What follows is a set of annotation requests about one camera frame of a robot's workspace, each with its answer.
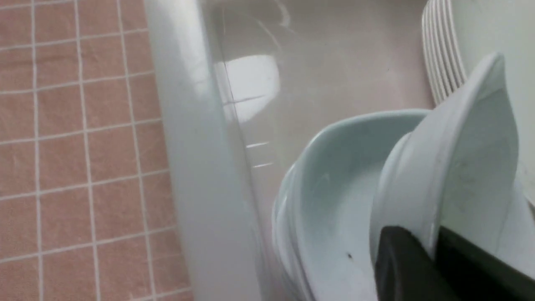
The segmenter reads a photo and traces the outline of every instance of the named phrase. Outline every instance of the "pink tile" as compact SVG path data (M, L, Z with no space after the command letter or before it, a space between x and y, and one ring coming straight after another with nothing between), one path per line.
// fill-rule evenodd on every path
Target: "pink tile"
M93 186L97 239L143 232L139 180Z
M177 231L151 234L150 247L156 291L161 293L189 287L187 267L181 255Z
M32 49L0 50L0 91L33 87Z
M96 298L93 248L43 256L45 301L92 301Z
M98 246L102 301L150 295L147 246L144 237Z
M38 268L37 257L0 264L2 300L38 301Z
M168 167L164 130L161 122L136 126L141 171L150 172Z
M76 42L39 46L36 55L39 87L79 80Z
M158 229L175 225L175 210L169 173L143 177L147 225Z
M129 123L130 107L125 79L84 84L87 125L101 127Z
M33 93L0 95L0 141L33 138Z
M128 73L146 72L154 69L148 32L125 34L125 48Z
M147 28L143 0L120 0L123 30Z
M130 90L136 121L160 118L161 111L154 74L131 77Z
M177 229L165 230L150 235L150 247L154 260L182 253Z
M35 197L0 202L0 258L37 252L36 209Z
M41 237L43 250L91 242L87 188L41 196Z
M80 35L119 32L119 16L115 0L79 0Z
M35 7L35 41L49 42L76 37L74 2Z
M182 255L160 257L152 261L154 285L157 293L191 286L186 261Z
M193 292L191 290L158 298L158 301L193 301L193 300L194 300L194 297L193 297Z
M87 182L83 135L39 142L41 189L52 189Z
M2 0L0 1L0 7L18 4L29 4L32 0Z
M123 47L119 36L81 41L83 78L122 76L125 74Z
M83 129L79 85L42 90L37 93L37 98L39 100L39 136Z
M32 42L30 7L0 10L0 47L26 45Z
M137 174L132 127L90 133L89 157L93 181Z
M0 145L0 195L35 191L35 143Z

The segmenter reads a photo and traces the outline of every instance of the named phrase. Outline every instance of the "white plate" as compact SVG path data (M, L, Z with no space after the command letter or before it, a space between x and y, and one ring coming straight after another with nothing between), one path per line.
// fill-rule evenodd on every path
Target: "white plate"
M442 90L439 80L437 77L438 69L437 65L435 63L434 55L433 55L433 49L432 49L432 38L431 38L431 16L429 14L430 12L430 6L429 2L425 6L424 9L424 27L422 30L424 31L425 39L424 39L424 47L427 52L427 56L429 58L428 64L431 69L431 73L429 73L429 84L431 85L432 91L435 91L434 94L434 102L436 105L442 102L444 99L445 92Z
M317 134L298 159L290 214L316 300L377 300L369 252L373 195L396 142L429 113L361 115Z
M432 258L441 225L495 254L518 159L503 56L481 60L463 89L398 144L373 201L371 254L388 225L411 231Z
M506 78L520 136L518 176L535 201L535 1L452 1L462 61L470 73L477 60L499 49L507 61Z
M429 80L429 85L431 86L431 93L433 94L433 101L435 104L437 104L438 101L438 91L434 84L434 70L431 66L431 54L429 51L429 41L427 39L427 27L428 27L428 20L427 20L427 6L424 10L424 13L422 14L422 47L424 48L424 61L425 61L425 68L427 70L427 79Z
M452 87L449 84L448 81L448 75L446 75L446 66L444 63L444 56L442 54L442 51L440 50L440 36L438 31L438 16L437 16L437 10L436 10L436 3L437 0L430 0L430 16L431 16L431 37L432 37L432 49L433 54L436 60L436 64L438 67L438 78L439 82L442 85L442 89L444 90L445 94L442 97L442 100L446 99L448 96L452 94Z
M450 6L451 0L442 0L442 11L444 18L442 20L443 27L446 31L446 41L448 44L448 54L450 55L453 71L455 74L455 81L457 87L461 87L466 81L466 75L464 75L464 67L459 57L459 49L457 46L457 38L455 35L455 28L453 27L452 11Z
M450 85L452 92L455 92L459 88L457 85L457 82L455 80L455 76L453 75L453 69L452 69L452 60L451 60L451 53L446 45L446 38L445 38L445 28L444 28L444 20L447 18L445 15L446 12L442 9L443 0L434 0L433 6L434 6L434 12L437 18L437 27L438 27L438 40L440 44L440 54L442 57L442 61L446 65L446 83L445 85Z

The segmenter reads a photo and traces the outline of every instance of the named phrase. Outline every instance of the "white bowl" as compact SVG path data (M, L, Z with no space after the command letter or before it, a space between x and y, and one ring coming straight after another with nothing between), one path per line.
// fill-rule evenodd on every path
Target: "white bowl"
M434 258L442 225L495 250L507 216L518 135L505 86L505 60L485 57L447 101L396 146L373 203L370 253L380 231L400 225Z
M308 285L302 291L310 289L312 299L377 299L369 255L373 195L392 147L428 112L379 112L337 122L299 157L287 214Z

